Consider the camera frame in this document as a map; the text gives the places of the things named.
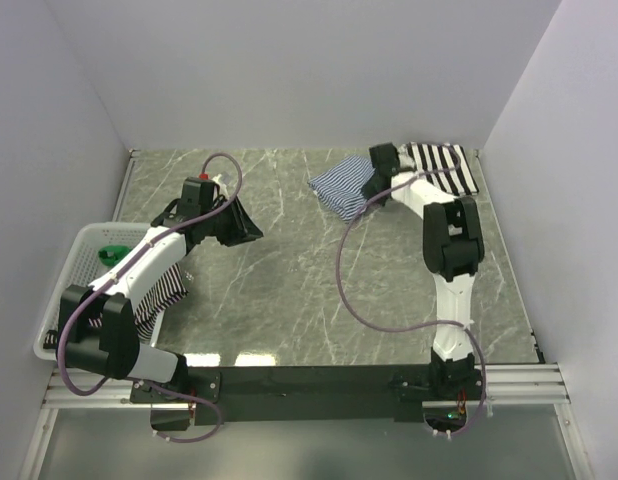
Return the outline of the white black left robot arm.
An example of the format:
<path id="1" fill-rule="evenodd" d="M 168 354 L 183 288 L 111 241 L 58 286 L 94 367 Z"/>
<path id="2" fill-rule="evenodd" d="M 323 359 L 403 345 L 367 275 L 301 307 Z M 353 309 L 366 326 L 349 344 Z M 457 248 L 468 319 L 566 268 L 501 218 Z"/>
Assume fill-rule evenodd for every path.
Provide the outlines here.
<path id="1" fill-rule="evenodd" d="M 187 178 L 179 198 L 150 223 L 140 242 L 107 274 L 62 294 L 56 359 L 104 379 L 153 382 L 165 401 L 189 391 L 186 358 L 140 339 L 137 316 L 148 300 L 174 285 L 178 263 L 207 238 L 232 247 L 262 238 L 237 195 L 220 178 Z"/>

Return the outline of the dark striped tank top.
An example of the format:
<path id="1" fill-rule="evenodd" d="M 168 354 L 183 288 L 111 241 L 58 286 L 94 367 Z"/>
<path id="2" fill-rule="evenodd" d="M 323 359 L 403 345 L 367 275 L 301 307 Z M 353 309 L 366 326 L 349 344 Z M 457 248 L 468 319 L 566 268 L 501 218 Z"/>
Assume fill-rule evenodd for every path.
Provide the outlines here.
<path id="1" fill-rule="evenodd" d="M 158 282 L 140 301 L 138 307 L 134 307 L 134 323 L 137 335 L 141 343 L 149 343 L 158 316 L 168 307 L 174 305 L 188 295 L 178 264 L 171 266 Z M 96 332 L 102 327 L 102 314 L 89 319 L 89 332 Z M 57 325 L 46 331 L 43 337 L 43 349 L 55 350 L 57 347 L 60 333 Z"/>

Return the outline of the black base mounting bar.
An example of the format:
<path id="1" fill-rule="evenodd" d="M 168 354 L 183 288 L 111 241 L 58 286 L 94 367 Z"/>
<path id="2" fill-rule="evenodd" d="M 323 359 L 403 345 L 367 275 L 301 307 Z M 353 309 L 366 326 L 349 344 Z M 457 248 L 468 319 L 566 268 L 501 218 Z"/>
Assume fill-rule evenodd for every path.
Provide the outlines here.
<path id="1" fill-rule="evenodd" d="M 421 423 L 427 402 L 477 401 L 484 375 L 428 365 L 191 367 L 194 394 L 227 422 L 391 419 Z"/>

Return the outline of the white plastic laundry basket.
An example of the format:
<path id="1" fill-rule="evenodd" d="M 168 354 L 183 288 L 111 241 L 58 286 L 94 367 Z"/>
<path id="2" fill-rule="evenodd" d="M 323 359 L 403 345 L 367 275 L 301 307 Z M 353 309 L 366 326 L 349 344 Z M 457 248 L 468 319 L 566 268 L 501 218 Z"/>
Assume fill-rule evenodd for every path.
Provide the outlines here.
<path id="1" fill-rule="evenodd" d="M 99 259 L 98 252 L 107 246 L 126 246 L 133 249 L 145 236 L 146 223 L 104 222 L 83 227 L 77 234 L 60 271 L 51 298 L 42 317 L 36 340 L 35 355 L 45 361 L 55 360 L 55 347 L 46 347 L 51 341 L 51 330 L 58 328 L 60 297 L 72 284 L 87 286 L 105 275 L 110 267 Z"/>

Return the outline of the folded black white tank top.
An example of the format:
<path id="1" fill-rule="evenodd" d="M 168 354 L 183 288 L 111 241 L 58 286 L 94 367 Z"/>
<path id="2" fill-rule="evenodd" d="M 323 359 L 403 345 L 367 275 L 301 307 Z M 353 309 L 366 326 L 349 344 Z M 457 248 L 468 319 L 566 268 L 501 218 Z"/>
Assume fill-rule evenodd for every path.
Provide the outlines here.
<path id="1" fill-rule="evenodd" d="M 479 193 L 462 146 L 416 142 L 403 145 L 415 159 L 415 171 L 435 187 L 456 197 Z"/>

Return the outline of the green garment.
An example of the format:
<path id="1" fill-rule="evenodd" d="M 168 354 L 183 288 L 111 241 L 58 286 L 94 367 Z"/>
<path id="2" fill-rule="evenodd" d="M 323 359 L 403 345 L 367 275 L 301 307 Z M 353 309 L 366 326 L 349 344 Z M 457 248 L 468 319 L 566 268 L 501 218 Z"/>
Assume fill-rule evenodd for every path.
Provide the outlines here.
<path id="1" fill-rule="evenodd" d="M 113 268 L 130 252 L 131 249 L 124 245 L 107 245 L 98 251 L 98 258 L 104 266 Z"/>

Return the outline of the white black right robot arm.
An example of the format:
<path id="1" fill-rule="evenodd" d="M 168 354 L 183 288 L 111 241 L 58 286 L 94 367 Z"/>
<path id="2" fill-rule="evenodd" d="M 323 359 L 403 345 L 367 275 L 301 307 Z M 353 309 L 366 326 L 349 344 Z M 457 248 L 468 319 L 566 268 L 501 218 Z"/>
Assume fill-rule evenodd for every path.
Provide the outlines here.
<path id="1" fill-rule="evenodd" d="M 470 338 L 471 298 L 485 248 L 478 208 L 469 196 L 454 196 L 425 178 L 414 179 L 416 163 L 399 156 L 391 143 L 369 149 L 374 173 L 362 187 L 365 199 L 389 196 L 423 221 L 422 254 L 436 289 L 436 333 L 428 387 L 449 399 L 479 380 Z"/>

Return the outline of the blue white striped tank top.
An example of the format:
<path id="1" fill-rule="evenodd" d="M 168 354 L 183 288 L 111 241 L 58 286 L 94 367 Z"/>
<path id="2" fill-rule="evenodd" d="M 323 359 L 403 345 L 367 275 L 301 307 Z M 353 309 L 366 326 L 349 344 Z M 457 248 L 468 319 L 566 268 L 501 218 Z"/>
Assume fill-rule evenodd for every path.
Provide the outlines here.
<path id="1" fill-rule="evenodd" d="M 328 210 L 350 223 L 365 208 L 365 203 L 383 190 L 375 185 L 375 174 L 370 159 L 350 155 L 310 179 L 308 185 Z"/>

